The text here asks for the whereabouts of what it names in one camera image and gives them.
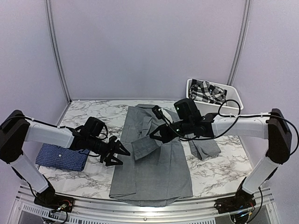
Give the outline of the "grey long sleeve shirt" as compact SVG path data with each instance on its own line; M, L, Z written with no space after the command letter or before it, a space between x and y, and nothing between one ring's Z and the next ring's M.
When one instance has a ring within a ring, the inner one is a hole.
M109 197L136 206L163 207L192 197L192 179L179 139L163 144L150 138L164 123L152 108L128 107L121 143L130 156L118 156L123 165L114 169Z

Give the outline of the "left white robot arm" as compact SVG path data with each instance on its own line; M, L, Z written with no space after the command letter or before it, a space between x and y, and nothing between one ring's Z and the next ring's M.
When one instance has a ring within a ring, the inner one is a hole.
M55 126L25 116L22 111L13 111L0 125L0 159L9 164L37 192L48 207L59 204L59 197L49 181L37 170L22 150L24 142L51 144L72 151L88 149L99 155L106 166L122 165L116 154L129 156L130 152L112 136L105 142L100 138L106 124L95 117L77 128Z

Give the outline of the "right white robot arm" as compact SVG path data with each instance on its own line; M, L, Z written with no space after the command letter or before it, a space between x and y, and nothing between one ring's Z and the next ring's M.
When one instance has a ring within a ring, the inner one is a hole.
M270 178L279 165L287 162L291 156L291 124L279 109L269 113L253 115L207 113L201 115L195 102L185 98L174 104L179 121L170 122L159 106L152 111L158 119L164 121L149 136L167 143L176 137L186 141L214 140L224 135L249 136L268 140L268 148L254 170L244 179L237 195L232 197L232 206L241 209L264 181Z

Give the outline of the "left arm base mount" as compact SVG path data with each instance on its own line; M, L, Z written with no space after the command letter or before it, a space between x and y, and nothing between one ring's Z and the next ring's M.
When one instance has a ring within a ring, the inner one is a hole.
M65 208L61 209L66 212L72 212L74 198L56 194L53 186L49 184L45 191L43 191L42 193L36 193L34 204L54 210L57 210L63 205L66 205Z

